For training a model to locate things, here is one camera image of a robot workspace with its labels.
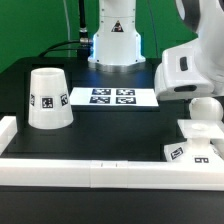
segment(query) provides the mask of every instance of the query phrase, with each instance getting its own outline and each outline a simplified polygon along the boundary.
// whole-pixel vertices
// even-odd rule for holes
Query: white block
[[[0,121],[0,155],[17,133],[15,116],[5,116]]]
[[[92,161],[91,187],[127,188],[127,161]]]
[[[90,187],[91,161],[0,159],[0,185]]]
[[[224,190],[224,165],[130,162],[128,188]]]

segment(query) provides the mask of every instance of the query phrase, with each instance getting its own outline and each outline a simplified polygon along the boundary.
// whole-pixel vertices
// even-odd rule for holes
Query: upside-down cup
[[[31,72],[28,122],[38,129],[58,129],[73,122],[62,69],[39,68]]]

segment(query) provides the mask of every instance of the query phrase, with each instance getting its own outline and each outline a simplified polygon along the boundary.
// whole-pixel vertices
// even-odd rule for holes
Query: sticker
[[[68,97],[67,94],[64,94],[61,96],[61,105],[65,106],[66,104],[68,104]]]
[[[51,109],[53,108],[53,98],[52,97],[43,97],[42,98],[42,108],[43,109]]]
[[[116,104],[136,104],[135,97],[116,97]]]
[[[110,104],[110,97],[93,96],[90,99],[91,104]]]
[[[113,27],[113,29],[111,30],[111,32],[115,32],[115,33],[122,33],[122,32],[124,32],[124,30],[123,30],[119,20],[116,22],[116,24]]]
[[[176,149],[175,151],[173,151],[171,153],[171,158],[172,160],[176,159],[177,157],[181,156],[184,153],[183,149],[180,147],[178,149]]]
[[[111,89],[93,89],[92,95],[111,95]]]
[[[209,163],[208,158],[194,158],[195,163]]]
[[[116,95],[135,96],[134,89],[117,89]]]
[[[32,105],[32,106],[34,106],[35,105],[35,96],[34,95],[30,95],[30,104]]]

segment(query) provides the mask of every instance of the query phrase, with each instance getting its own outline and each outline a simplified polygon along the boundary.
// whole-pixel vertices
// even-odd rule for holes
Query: black tabletop
[[[188,116],[187,103],[159,102],[159,107],[72,106],[74,122],[65,128],[40,130],[28,124],[30,74],[35,68],[59,67],[73,87],[153,88],[158,64],[107,73],[75,58],[25,58],[0,76],[1,115],[16,115],[19,132],[2,157],[81,160],[163,161],[163,145],[183,138],[177,119]]]

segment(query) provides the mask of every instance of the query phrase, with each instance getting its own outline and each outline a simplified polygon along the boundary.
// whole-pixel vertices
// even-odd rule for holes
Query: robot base
[[[101,70],[104,72],[131,72],[136,70],[141,70],[145,68],[145,62],[139,62],[136,64],[122,66],[122,65],[103,65],[97,62],[89,61],[89,68]]]

